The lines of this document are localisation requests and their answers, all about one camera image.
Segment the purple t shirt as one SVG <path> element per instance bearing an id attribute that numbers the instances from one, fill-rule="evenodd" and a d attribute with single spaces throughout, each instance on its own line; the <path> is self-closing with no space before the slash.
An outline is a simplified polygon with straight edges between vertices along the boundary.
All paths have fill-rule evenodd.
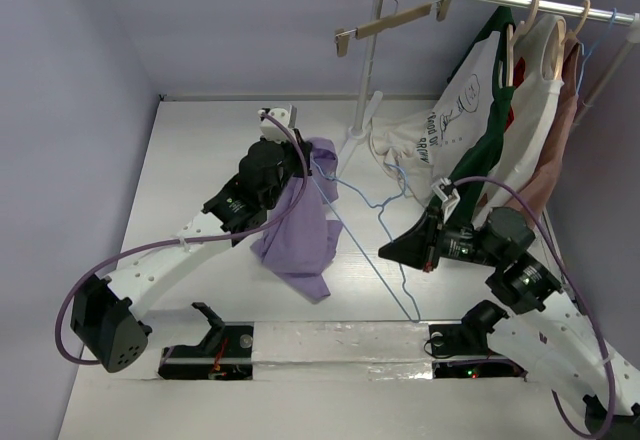
<path id="1" fill-rule="evenodd" d="M 334 143 L 310 140 L 311 164 L 307 185 L 292 178 L 272 215 L 279 217 L 295 204 L 280 223 L 271 226 L 251 245 L 260 264 L 312 303 L 330 296 L 323 273 L 332 263 L 343 224 L 327 217 L 338 199 L 337 184 L 330 178 L 338 167 Z"/>

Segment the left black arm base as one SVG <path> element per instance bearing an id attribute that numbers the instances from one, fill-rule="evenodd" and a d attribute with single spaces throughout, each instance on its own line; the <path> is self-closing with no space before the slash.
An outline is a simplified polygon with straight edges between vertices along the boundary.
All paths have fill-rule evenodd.
<path id="1" fill-rule="evenodd" d="M 253 322 L 226 323 L 206 303 L 193 302 L 208 322 L 195 345 L 172 345 L 162 351 L 158 375 L 164 380 L 244 381 L 253 379 Z"/>

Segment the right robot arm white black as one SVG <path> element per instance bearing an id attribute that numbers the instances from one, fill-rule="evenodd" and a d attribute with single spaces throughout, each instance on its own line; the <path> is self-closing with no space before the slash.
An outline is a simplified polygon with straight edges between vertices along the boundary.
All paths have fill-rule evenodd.
<path id="1" fill-rule="evenodd" d="M 429 207 L 409 231 L 382 246 L 381 258 L 431 272 L 441 259 L 493 268 L 489 300 L 459 322 L 430 330 L 437 357 L 495 353 L 521 367 L 584 416 L 600 439 L 639 436 L 639 371 L 614 351 L 603 354 L 586 310 L 528 251 L 535 234 L 524 216 L 497 208 L 478 229 L 446 224 Z"/>

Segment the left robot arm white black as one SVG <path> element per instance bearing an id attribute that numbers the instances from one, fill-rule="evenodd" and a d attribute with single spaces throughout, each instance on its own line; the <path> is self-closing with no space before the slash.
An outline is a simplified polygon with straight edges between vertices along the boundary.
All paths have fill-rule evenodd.
<path id="1" fill-rule="evenodd" d="M 104 277 L 86 274 L 67 306 L 90 364 L 109 373 L 130 367 L 149 344 L 153 328 L 143 319 L 156 302 L 210 258 L 283 221 L 289 213 L 275 207 L 286 187 L 306 181 L 311 152 L 297 129 L 264 134 L 176 237 L 134 248 L 137 260 Z"/>

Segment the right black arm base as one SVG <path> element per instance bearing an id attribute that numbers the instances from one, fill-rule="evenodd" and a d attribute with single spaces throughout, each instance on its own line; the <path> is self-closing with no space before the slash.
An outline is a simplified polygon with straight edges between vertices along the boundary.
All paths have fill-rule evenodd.
<path id="1" fill-rule="evenodd" d="M 435 379 L 521 378 L 527 372 L 499 355 L 488 344 L 496 324 L 508 319 L 505 310 L 489 300 L 470 309 L 459 323 L 429 326 L 423 350 L 432 359 Z"/>

